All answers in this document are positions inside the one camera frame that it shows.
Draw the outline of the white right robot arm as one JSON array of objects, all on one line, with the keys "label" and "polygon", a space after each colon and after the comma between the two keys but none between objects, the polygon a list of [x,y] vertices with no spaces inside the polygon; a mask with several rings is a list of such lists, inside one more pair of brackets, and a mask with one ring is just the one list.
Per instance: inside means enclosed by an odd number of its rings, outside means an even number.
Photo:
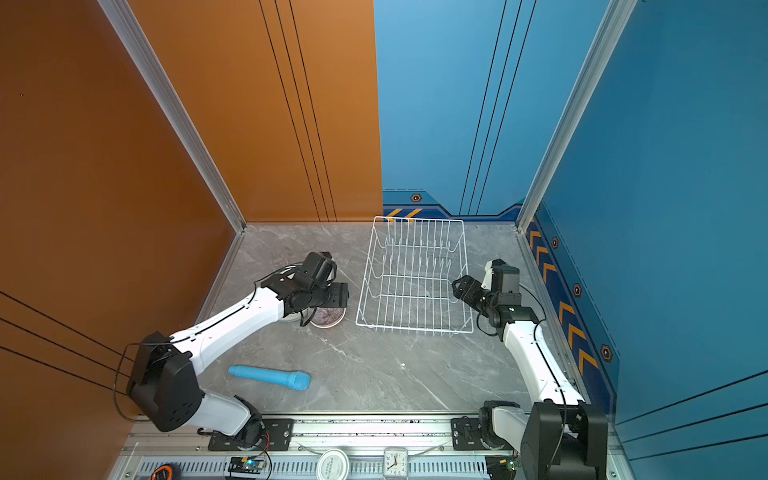
[{"label": "white right robot arm", "polygon": [[605,479],[608,421],[586,402],[554,359],[534,309],[522,304],[513,272],[494,268],[491,286],[465,275],[453,295],[489,320],[511,352],[531,398],[528,413],[513,402],[487,401],[480,409],[481,439],[517,453],[527,479]]}]

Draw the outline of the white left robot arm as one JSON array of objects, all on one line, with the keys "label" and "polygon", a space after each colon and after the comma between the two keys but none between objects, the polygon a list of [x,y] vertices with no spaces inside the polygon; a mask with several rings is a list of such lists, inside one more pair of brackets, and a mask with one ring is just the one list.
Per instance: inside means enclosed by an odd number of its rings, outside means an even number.
[{"label": "white left robot arm", "polygon": [[159,431],[196,427],[223,436],[241,450],[255,448],[266,429],[258,409],[240,396],[203,389],[200,375],[221,355],[258,330],[291,315],[309,324],[319,310],[344,309],[349,291],[336,279],[327,252],[280,267],[255,281],[242,300],[170,336],[154,332],[136,343],[126,394]]}]

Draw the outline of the striped ceramic bowl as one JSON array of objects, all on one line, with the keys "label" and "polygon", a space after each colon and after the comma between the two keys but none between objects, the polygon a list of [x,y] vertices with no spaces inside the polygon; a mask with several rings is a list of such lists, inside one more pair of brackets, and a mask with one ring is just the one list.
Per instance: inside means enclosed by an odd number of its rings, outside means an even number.
[{"label": "striped ceramic bowl", "polygon": [[343,321],[346,311],[346,308],[319,308],[310,325],[319,329],[333,328]]}]

